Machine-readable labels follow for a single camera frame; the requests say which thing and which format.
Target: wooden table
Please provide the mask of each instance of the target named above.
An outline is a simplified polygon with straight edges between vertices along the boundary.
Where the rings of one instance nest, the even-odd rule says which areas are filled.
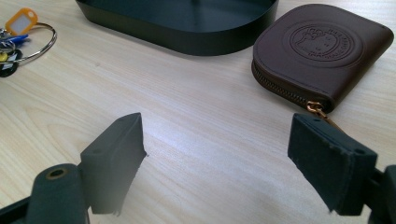
[[[115,119],[141,112],[147,153],[120,217],[92,223],[366,223],[329,214],[287,156],[301,108],[263,89],[252,47],[217,57],[174,52],[87,21],[75,1],[0,0],[4,24],[21,7],[58,32],[54,47],[0,80],[0,207],[30,195],[35,176],[79,153]],[[396,31],[396,2],[280,1],[344,8]],[[25,54],[45,45],[31,34]],[[332,113],[350,136],[396,163],[396,45]]]

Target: black key fob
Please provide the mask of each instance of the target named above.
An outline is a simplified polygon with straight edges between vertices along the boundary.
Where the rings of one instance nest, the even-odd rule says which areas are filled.
[[[8,54],[7,62],[19,60],[22,57],[22,52],[16,49]],[[18,69],[18,63],[0,64],[0,77],[9,77]]]

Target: wood grain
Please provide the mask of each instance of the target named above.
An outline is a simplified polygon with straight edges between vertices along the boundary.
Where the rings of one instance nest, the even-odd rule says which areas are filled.
[[[396,31],[396,2],[279,2],[342,7]],[[79,153],[115,119],[141,112],[144,159],[120,217],[92,223],[366,223],[329,214],[287,157],[293,113],[250,71],[252,48],[194,57],[90,23],[75,1],[0,0],[5,23],[21,7],[59,38],[43,57],[0,80],[0,207],[30,194],[35,176]],[[28,54],[50,38],[31,34]],[[331,118],[396,163],[396,46],[372,66]]]

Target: orange key tag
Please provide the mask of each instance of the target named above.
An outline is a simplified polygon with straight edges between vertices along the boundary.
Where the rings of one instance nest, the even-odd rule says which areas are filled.
[[[37,23],[37,20],[35,12],[24,7],[6,22],[6,30],[12,35],[25,35]]]

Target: black tray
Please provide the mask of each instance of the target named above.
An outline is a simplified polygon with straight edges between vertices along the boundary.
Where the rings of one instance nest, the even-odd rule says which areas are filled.
[[[211,56],[254,44],[277,0],[76,0],[94,23],[181,53]]]

